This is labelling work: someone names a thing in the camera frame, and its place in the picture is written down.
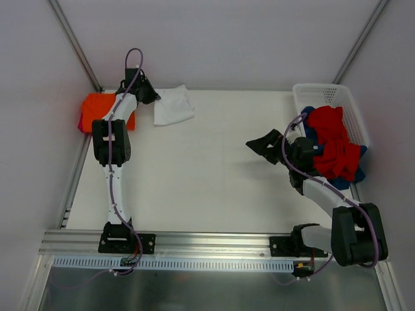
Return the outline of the white t shirt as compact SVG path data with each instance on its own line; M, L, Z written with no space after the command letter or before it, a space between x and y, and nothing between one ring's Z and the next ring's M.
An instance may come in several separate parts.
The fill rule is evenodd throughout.
M160 96L154 102L154 125L168 126L195 117L195 108L189 101L188 90L184 84L169 89L156 89Z

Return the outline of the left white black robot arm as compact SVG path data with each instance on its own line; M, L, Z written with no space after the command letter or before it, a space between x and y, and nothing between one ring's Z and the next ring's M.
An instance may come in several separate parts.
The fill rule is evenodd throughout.
M140 104L150 104L160 96L140 66L127 67L124 73L109 112L92 122L93 153L103 169L108 193L108 219L99 252L136 257L142 254L143 246L126 202L125 166L132 154L127 122Z

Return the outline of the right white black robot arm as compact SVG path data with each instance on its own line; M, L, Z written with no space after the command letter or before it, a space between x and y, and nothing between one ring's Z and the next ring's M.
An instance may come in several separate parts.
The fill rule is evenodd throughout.
M298 137L290 143L281 132L271 130L263 137L248 141L246 146L269 163L284 165L291 186L331 218L330 228L316 223L294 226L289 237L271 244L272 252L294 257L307 257L313 251L327 252L341 266L372 267L388 258L378 207L347 198L318 175L313 166L317 147L311 139Z

